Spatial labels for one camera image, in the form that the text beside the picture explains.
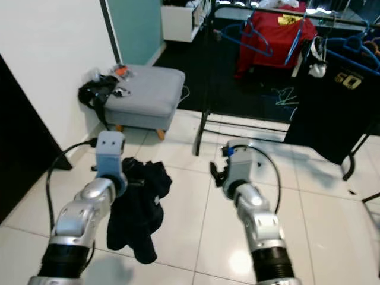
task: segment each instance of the black bag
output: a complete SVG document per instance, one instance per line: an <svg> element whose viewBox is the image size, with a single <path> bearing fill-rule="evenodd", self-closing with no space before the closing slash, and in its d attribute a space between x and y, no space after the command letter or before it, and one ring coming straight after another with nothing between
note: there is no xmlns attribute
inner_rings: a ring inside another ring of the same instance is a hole
<svg viewBox="0 0 380 285"><path fill-rule="evenodd" d="M104 105L111 95L119 80L113 76L100 75L99 81L89 81L78 91L78 99L90 109L94 109L97 117L108 128Z"/></svg>

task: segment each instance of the red garment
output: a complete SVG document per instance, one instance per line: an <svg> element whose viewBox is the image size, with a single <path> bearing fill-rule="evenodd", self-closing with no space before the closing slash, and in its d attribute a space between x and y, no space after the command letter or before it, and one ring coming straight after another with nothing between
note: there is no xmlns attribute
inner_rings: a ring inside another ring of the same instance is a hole
<svg viewBox="0 0 380 285"><path fill-rule="evenodd" d="M299 8L293 8L289 5L285 5L280 9L305 12L306 4L304 2L300 2ZM236 78L240 78L244 72L251 67L251 65L265 65L268 67L277 68L292 68L296 66L298 54L300 52L300 43L302 43L305 39L312 40L317 32L313 23L306 18L302 26L302 34L297 48L293 52L289 63L285 66L285 60L294 39L297 36L302 20L296 21L291 25L281 26L278 23L278 18L282 16L282 14L259 11L255 12L253 18L251 19L252 24L254 25L255 30L260 32L269 43L273 50L273 56L268 57L255 52L254 50L248 49L247 47L240 46L240 58L237 66L237 73L235 75ZM249 34L251 32L251 26L246 25L244 32ZM242 42L247 45L254 46L259 50L264 51L266 48L264 41L256 34L252 37L243 35Z"/></svg>

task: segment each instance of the blue hanger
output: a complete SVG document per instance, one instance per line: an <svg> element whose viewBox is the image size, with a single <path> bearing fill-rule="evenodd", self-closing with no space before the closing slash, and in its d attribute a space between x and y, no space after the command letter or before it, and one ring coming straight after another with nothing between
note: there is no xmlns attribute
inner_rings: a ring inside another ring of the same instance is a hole
<svg viewBox="0 0 380 285"><path fill-rule="evenodd" d="M303 18L301 20L301 23L299 24L299 29L298 29L298 32L297 32L297 36L294 39L292 46L290 47L290 50L289 50L289 53L287 54L287 57L285 59L284 65L287 65L289 63L290 58L292 57L293 53L296 50L296 47L297 47L297 45L299 43L299 39L301 38L302 27L303 27L303 23L305 22L305 18L306 18L306 14L303 16Z"/></svg>
<svg viewBox="0 0 380 285"><path fill-rule="evenodd" d="M368 30L369 30L369 24L368 24L367 29L363 33L360 33L358 35L350 36L346 39L343 39L343 38L327 39L326 41L327 41L327 43L329 43L329 42L341 43L342 47L344 49L349 50L355 54L362 53L362 52L366 53L367 55L369 55L373 59L373 62L376 63L377 67L375 69L369 68L369 67L362 65L356 61L353 61L352 59L346 58L345 56L340 55L336 52L333 52L332 50L327 49L327 53L329 53L330 55L336 56L337 58L340 58L346 62L349 62L350 64L352 64L358 68L361 68L365 71L368 71L373 75L380 76L380 61L379 61L379 59L367 47L363 46L362 39L366 35Z"/></svg>
<svg viewBox="0 0 380 285"><path fill-rule="evenodd" d="M227 40L230 40L231 42L237 43L237 44L239 44L239 45L241 45L241 46L244 46L244 47L246 47L246 48L248 48L248 49L254 50L255 52L258 52L258 53L260 53L260 54L262 54L262 55L265 55L265 56L268 56L268 57L273 56L273 50L272 50L272 48L269 46L268 41L266 40L266 38L265 38L260 32L258 32L257 30L255 30L254 25L252 24L251 19L252 19L252 17L254 16L254 14L255 14L255 11L253 11L252 15L248 18L247 21L245 21L245 22L243 22L243 23L241 23L241 24L231 24L231 25L228 25L228 26L224 27L223 29L221 29L221 30L218 31L218 32L219 32L219 34L220 34L222 37L226 38ZM246 23L246 24L249 24L249 26L251 27L251 32L250 32L250 33L246 33L246 32L244 32L245 23ZM265 43L265 45L266 45L265 50L257 49L257 48L255 48L254 46L247 45L246 43L243 43L243 42L241 42L240 40L237 40L237 39L234 39L233 37L230 37L230 36L227 34L227 31L228 31L228 29L230 29L230 28L232 28L232 27L239 27L239 33L242 34L242 35L244 35L244 36L247 36L247 37L252 37L253 35L256 34L256 35L257 35L258 37L260 37L260 39L262 39L262 41Z"/></svg>

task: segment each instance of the orange object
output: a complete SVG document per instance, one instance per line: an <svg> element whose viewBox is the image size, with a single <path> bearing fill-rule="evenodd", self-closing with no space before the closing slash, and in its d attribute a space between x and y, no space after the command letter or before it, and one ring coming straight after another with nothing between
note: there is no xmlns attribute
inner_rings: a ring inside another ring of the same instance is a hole
<svg viewBox="0 0 380 285"><path fill-rule="evenodd" d="M122 125L116 125L116 130L118 132L123 132L123 126Z"/></svg>
<svg viewBox="0 0 380 285"><path fill-rule="evenodd" d="M378 59L380 59L380 47L378 45L378 41L380 37L375 37L371 41L367 40L363 44L366 48L368 48Z"/></svg>
<svg viewBox="0 0 380 285"><path fill-rule="evenodd" d="M127 70L128 70L128 67L123 66L123 67L118 68L115 72L119 76L123 76L126 73Z"/></svg>

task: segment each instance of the teal wall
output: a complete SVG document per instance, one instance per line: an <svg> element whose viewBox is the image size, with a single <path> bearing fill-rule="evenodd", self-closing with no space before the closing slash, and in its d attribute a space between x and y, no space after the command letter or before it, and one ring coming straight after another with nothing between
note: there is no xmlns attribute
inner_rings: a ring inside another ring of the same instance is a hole
<svg viewBox="0 0 380 285"><path fill-rule="evenodd" d="M108 0L125 64L146 64L163 43L161 0Z"/></svg>

